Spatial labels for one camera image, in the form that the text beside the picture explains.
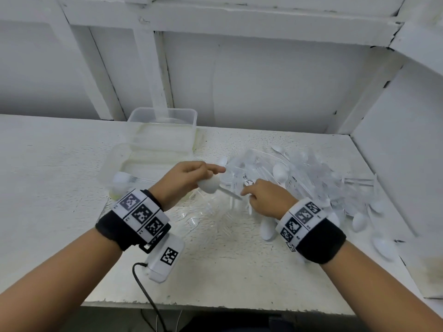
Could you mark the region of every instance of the left hand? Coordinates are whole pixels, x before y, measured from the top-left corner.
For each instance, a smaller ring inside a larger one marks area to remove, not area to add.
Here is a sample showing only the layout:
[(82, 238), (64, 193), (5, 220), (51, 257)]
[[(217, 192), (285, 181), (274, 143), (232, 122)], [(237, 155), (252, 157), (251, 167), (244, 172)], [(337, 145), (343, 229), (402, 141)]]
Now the left hand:
[(169, 210), (188, 192), (197, 188), (197, 182), (209, 179), (213, 174), (224, 173), (226, 168), (203, 161), (186, 161), (177, 163), (166, 175), (154, 184), (149, 192)]

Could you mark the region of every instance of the wristband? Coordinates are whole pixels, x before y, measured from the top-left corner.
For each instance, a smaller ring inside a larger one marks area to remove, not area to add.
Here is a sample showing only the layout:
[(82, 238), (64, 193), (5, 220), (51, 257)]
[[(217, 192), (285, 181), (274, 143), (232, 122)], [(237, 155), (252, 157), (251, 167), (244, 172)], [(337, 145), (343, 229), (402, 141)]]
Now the wristband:
[(309, 198), (292, 206), (275, 230), (290, 249), (296, 249), (307, 260), (319, 264), (329, 262), (346, 241), (343, 231)]
[(120, 198), (95, 228), (125, 251), (132, 245), (158, 243), (171, 228), (168, 222), (161, 204), (148, 190), (134, 189)]

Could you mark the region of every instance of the right hand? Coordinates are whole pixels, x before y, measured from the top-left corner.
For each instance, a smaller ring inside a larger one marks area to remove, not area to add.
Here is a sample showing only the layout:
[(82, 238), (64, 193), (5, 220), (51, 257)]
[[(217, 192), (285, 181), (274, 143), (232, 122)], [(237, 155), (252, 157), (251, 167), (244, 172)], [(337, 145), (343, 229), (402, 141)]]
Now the right hand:
[(256, 212), (279, 220), (298, 202), (286, 189), (263, 179), (245, 186), (240, 194), (245, 196), (249, 193), (249, 202)]

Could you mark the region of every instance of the cable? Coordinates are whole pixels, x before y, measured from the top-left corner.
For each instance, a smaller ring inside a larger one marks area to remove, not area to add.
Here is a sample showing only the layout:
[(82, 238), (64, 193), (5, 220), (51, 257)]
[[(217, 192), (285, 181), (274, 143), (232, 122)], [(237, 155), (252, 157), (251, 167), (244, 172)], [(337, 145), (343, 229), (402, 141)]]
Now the cable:
[(151, 297), (147, 294), (146, 290), (144, 289), (143, 285), (140, 283), (140, 280), (138, 279), (138, 277), (136, 275), (136, 266), (142, 266), (142, 267), (146, 268), (147, 264), (146, 263), (142, 263), (142, 262), (134, 263), (134, 265), (132, 266), (132, 274), (134, 275), (134, 278), (136, 279), (136, 282), (139, 285), (141, 291), (143, 291), (143, 293), (146, 296), (147, 300), (149, 301), (149, 303), (154, 308), (154, 311), (157, 313), (158, 317), (160, 317), (160, 323), (162, 324), (163, 332), (167, 332), (168, 330), (166, 329), (166, 324), (165, 324), (165, 322), (163, 320), (162, 315), (160, 314), (159, 309), (157, 308), (155, 303), (152, 301)]
[(175, 325), (175, 332), (177, 332), (177, 328), (179, 327), (180, 316), (182, 315), (183, 310), (180, 311), (179, 317), (177, 318), (177, 325)]
[(154, 331), (154, 332), (156, 332), (155, 330), (154, 330), (154, 327), (151, 325), (151, 323), (147, 320), (147, 318), (144, 316), (144, 314), (143, 314), (143, 309), (141, 308), (140, 309), (140, 313), (141, 313), (141, 317), (143, 318), (143, 320), (146, 322), (146, 324), (148, 324), (149, 325), (149, 327)]

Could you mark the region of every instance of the table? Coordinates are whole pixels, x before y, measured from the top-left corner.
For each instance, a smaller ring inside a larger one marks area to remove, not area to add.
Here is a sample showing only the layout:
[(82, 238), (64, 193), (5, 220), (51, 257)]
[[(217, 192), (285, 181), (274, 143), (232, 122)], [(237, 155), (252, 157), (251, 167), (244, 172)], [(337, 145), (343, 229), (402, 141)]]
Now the table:
[[(94, 226), (108, 201), (97, 180), (108, 151), (123, 142), (125, 122), (0, 115), (0, 292), (25, 273)], [(368, 165), (347, 135), (201, 128), (195, 156), (215, 161), (248, 148), (269, 149), (277, 143), (287, 150), (311, 147), (340, 173), (369, 176)], [(385, 217), (377, 222), (393, 239), (410, 231), (386, 198)], [(370, 231), (349, 240), (419, 296), (400, 258), (386, 262), (373, 249)], [(352, 314), (321, 268), (300, 264), (280, 238), (267, 243), (257, 223), (245, 222), (229, 242), (216, 240), (197, 249), (195, 235), (163, 284), (141, 271), (141, 282), (161, 307), (248, 308)], [(87, 297), (84, 305), (146, 307), (131, 267), (146, 255), (131, 247)], [(437, 311), (441, 305), (426, 301)]]

